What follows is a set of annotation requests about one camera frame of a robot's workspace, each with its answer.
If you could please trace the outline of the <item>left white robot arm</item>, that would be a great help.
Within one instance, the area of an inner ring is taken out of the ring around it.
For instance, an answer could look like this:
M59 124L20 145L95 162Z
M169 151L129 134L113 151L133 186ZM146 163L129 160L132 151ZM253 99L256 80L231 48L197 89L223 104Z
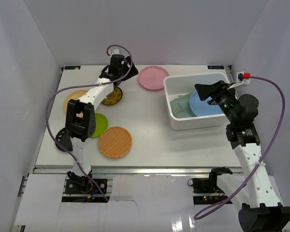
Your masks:
M96 130L95 110L97 106L112 93L122 82L138 74L131 56L111 55L110 64L102 70L97 82L83 96L69 100L67 104L65 129L72 143L73 168L69 176L80 176L76 187L82 193L92 189L92 180L87 178L91 173L89 156L83 152L85 141Z

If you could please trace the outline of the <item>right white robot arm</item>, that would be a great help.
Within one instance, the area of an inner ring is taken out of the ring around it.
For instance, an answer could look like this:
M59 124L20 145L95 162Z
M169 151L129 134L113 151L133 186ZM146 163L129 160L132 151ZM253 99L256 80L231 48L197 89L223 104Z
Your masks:
M212 169L209 188L215 193L223 191L227 199L201 210L194 219L200 220L231 202L243 231L281 232L290 221L290 207L284 206L275 193L263 161L266 153L261 151L261 141L253 123L258 115L259 101L250 94L237 98L236 87L238 84L224 81L195 85L200 100L218 105L229 120L226 136L245 179L239 184L229 168Z

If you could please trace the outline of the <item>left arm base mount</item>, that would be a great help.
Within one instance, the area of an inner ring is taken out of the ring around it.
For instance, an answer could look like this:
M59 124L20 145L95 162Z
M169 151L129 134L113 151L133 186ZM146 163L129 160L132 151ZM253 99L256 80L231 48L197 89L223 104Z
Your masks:
M108 180L107 179L94 179L101 191L97 186L85 176L77 176L75 173L67 172L67 179L62 196L64 203L107 203L107 200L101 195L106 195Z

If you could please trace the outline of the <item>yellow patterned dark plate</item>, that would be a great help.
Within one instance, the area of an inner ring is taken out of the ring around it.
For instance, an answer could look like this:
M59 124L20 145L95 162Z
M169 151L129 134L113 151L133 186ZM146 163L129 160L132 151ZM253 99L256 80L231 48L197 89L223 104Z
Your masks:
M106 98L102 101L104 105L115 105L121 101L123 97L123 91L121 88L116 87L116 89L108 94Z

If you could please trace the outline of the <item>woven bamboo round plate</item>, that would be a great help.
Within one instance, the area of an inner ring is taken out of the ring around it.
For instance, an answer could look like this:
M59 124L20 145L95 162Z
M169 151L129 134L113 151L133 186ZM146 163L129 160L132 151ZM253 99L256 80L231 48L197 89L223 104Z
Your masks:
M132 148L132 135L123 127L110 127L105 130L98 141L101 153L111 159L125 156Z

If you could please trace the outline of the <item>lime green round plate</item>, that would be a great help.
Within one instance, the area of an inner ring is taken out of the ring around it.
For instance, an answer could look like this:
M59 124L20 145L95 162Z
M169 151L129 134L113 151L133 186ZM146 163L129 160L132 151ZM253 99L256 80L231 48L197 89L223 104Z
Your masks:
M102 133L108 128L108 120L106 116L100 113L95 113L95 119L96 119L96 129L93 135L91 136L92 138L100 137Z

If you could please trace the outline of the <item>green rectangular divided plate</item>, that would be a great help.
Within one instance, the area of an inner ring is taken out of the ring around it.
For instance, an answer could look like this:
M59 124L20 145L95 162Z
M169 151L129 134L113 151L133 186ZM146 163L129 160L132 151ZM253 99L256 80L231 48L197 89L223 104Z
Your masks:
M173 115L176 118L195 117L196 115L191 110L189 100L192 93L181 95L170 101L170 106Z

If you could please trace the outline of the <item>aluminium table frame rail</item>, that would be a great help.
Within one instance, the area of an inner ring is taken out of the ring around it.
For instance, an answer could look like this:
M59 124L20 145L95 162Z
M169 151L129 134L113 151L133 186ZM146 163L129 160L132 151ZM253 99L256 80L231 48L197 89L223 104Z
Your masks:
M36 166L33 169L34 174L63 174L70 170L70 166ZM92 173L99 174L169 174L169 175L203 175L208 174L211 167L92 167Z

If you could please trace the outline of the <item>white plastic bin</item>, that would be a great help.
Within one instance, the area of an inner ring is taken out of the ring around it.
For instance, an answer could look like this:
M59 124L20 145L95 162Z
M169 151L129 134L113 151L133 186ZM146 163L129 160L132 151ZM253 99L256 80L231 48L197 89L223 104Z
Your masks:
M171 128L189 130L222 126L228 122L217 105L201 101L195 84L211 85L218 81L229 82L226 74L219 72L194 75L169 76L164 79L164 92Z

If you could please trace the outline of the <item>black glossy round plate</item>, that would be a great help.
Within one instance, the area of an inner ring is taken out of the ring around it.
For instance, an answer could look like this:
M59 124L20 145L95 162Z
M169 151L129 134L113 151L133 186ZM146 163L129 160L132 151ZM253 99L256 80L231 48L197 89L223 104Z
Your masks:
M65 128L62 128L58 131L55 136L55 140L68 151L73 151L73 145L69 136L69 132Z

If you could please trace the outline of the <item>orange round plate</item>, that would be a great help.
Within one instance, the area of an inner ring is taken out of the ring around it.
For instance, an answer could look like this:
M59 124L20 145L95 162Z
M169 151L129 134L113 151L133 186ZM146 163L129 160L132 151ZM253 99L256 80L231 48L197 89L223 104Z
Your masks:
M77 91L72 92L68 97L66 97L64 104L63 104L64 112L67 111L67 106L68 106L69 100L71 100L71 99L77 100L80 97L82 97L83 95L85 95L87 92L88 92L88 90L86 90L86 89L77 90Z

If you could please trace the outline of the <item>pink round plate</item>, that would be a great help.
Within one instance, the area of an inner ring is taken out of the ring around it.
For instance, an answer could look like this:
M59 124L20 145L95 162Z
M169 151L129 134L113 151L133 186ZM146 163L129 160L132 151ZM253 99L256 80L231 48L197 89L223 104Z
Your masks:
M161 90L164 88L164 79L169 73L160 66L148 66L138 74L139 84L147 90Z

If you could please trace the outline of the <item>blue round plate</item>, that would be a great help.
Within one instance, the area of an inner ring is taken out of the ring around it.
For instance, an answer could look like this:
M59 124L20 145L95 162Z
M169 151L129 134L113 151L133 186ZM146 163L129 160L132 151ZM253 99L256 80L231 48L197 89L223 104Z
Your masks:
M212 116L223 114L217 105L209 105L206 101L201 101L197 92L194 92L189 100L191 110L196 116Z

